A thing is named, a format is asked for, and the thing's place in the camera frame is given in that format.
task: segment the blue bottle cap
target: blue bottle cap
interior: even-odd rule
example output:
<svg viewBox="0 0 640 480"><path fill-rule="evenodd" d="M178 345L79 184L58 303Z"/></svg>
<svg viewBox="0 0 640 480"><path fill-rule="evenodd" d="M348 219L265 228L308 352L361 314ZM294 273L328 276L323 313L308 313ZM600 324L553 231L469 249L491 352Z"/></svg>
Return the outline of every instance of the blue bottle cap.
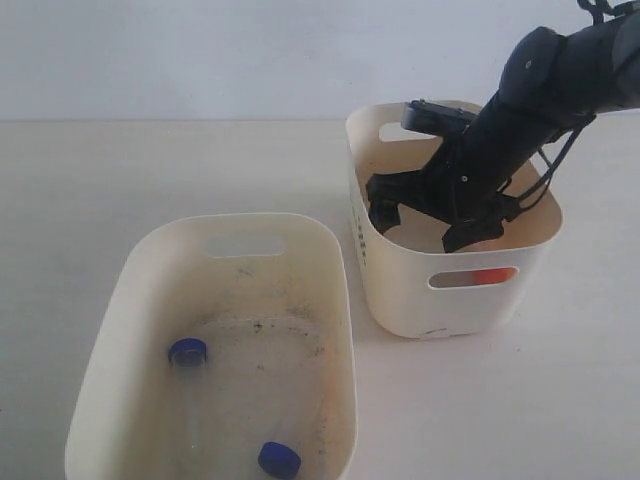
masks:
<svg viewBox="0 0 640 480"><path fill-rule="evenodd" d="M197 338L183 338L171 345L169 361L179 367L197 367L207 361L207 344Z"/></svg>
<svg viewBox="0 0 640 480"><path fill-rule="evenodd" d="M300 456L286 445L267 442L262 446L258 464L267 474L279 480L293 480L300 470Z"/></svg>

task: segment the plastic basket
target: plastic basket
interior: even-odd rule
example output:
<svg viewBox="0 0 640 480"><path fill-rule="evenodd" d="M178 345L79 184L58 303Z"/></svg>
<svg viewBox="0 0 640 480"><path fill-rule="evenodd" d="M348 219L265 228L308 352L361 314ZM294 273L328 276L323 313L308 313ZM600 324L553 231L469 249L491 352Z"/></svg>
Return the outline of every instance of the plastic basket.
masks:
<svg viewBox="0 0 640 480"><path fill-rule="evenodd" d="M479 110L462 102L439 103ZM365 107L346 124L351 223L369 309L380 325L402 337L427 339L488 330L511 317L561 229L562 212L549 191L536 208L507 224L501 239L479 251L445 254L441 237L447 225L402 205L402 224L381 235L368 218L366 182L373 173L421 168L441 143L437 137L399 134L403 108L403 104ZM527 162L507 193L523 192L538 178Z"/></svg>
<svg viewBox="0 0 640 480"><path fill-rule="evenodd" d="M261 445L310 398L307 388L322 401L301 434L296 478L346 478L357 421L340 246L315 220L274 213L183 219L135 247L82 383L68 480L186 478L174 461L181 439L167 361L185 336L210 352L199 478L268 478ZM313 381L292 383L304 377Z"/></svg>

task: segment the table surface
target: table surface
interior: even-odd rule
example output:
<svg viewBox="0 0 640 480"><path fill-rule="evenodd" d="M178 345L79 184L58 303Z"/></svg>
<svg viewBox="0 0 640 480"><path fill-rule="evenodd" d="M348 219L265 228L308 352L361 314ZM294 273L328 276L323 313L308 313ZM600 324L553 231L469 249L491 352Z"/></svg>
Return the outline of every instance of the table surface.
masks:
<svg viewBox="0 0 640 480"><path fill-rule="evenodd" d="M367 311L343 121L0 123L0 478L64 478L82 375L137 241L256 211L310 215L342 244L350 478L638 478L637 131L640 116L603 117L577 142L552 187L563 231L510 323L419 342Z"/></svg>

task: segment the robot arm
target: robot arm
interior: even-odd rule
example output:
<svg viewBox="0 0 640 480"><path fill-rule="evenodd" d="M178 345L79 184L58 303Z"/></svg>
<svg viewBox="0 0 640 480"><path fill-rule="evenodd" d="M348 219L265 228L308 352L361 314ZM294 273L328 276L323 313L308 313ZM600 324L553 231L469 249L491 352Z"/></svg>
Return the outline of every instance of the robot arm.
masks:
<svg viewBox="0 0 640 480"><path fill-rule="evenodd" d="M443 237L446 252L499 238L503 221L535 206L521 202L548 186L598 114L640 107L640 2L615 8L602 0L579 4L593 15L594 25L570 36L545 27L527 35L477 116L424 101L406 105L403 127L442 136L443 142L421 170L369 180L369 217L378 231L400 224L402 203L451 225ZM615 17L604 22L604 14ZM540 182L517 198L504 194L529 158L569 132Z"/></svg>

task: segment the bin handle cutout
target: bin handle cutout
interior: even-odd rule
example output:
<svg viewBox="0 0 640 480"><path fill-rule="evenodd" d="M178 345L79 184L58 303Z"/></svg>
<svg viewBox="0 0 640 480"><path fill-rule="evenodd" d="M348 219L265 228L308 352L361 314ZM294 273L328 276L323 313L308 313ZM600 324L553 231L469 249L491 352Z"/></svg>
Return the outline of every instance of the bin handle cutout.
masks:
<svg viewBox="0 0 640 480"><path fill-rule="evenodd" d="M400 125L400 122L385 123L380 127L378 137L381 142L404 142L406 140L430 140L438 138L434 135L427 135L425 133L412 132L405 130Z"/></svg>
<svg viewBox="0 0 640 480"><path fill-rule="evenodd" d="M210 258L273 257L285 253L287 243L269 232L242 232L209 237L202 250Z"/></svg>
<svg viewBox="0 0 640 480"><path fill-rule="evenodd" d="M508 282L517 273L516 267L440 272L429 278L428 283L434 289L493 286Z"/></svg>

